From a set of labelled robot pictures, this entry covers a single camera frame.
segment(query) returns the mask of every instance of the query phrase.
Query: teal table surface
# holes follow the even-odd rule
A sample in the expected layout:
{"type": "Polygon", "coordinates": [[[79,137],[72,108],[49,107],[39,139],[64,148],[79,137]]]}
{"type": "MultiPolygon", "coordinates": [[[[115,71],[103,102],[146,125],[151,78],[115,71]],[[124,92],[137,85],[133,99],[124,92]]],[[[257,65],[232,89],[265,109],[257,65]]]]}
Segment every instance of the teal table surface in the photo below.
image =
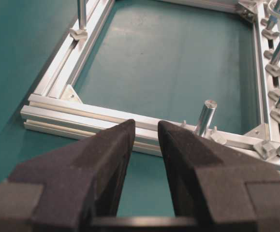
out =
{"type": "MultiPolygon", "coordinates": [[[[75,14],[75,0],[0,0],[0,181],[74,141],[25,130],[19,111],[75,14]]],[[[212,98],[213,124],[244,133],[257,124],[250,57],[251,27],[236,15],[120,0],[75,90],[84,103],[190,124],[212,98]]],[[[118,215],[174,215],[161,158],[132,153],[118,215]]]]}

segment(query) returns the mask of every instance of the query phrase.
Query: black foam pad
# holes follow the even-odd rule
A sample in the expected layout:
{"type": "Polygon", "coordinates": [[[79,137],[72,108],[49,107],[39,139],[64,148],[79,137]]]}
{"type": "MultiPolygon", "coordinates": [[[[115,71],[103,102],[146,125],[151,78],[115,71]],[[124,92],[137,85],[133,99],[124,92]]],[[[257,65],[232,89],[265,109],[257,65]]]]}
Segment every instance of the black foam pad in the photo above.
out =
{"type": "Polygon", "coordinates": [[[43,192],[43,185],[0,184],[0,231],[31,231],[29,220],[43,192]]]}
{"type": "Polygon", "coordinates": [[[272,217],[280,225],[280,176],[271,164],[164,121],[158,136],[177,216],[214,231],[268,231],[272,217]]]}
{"type": "Polygon", "coordinates": [[[43,186],[33,231],[78,231],[89,215],[116,215],[134,137],[128,120],[18,164],[9,183],[43,186]]]}

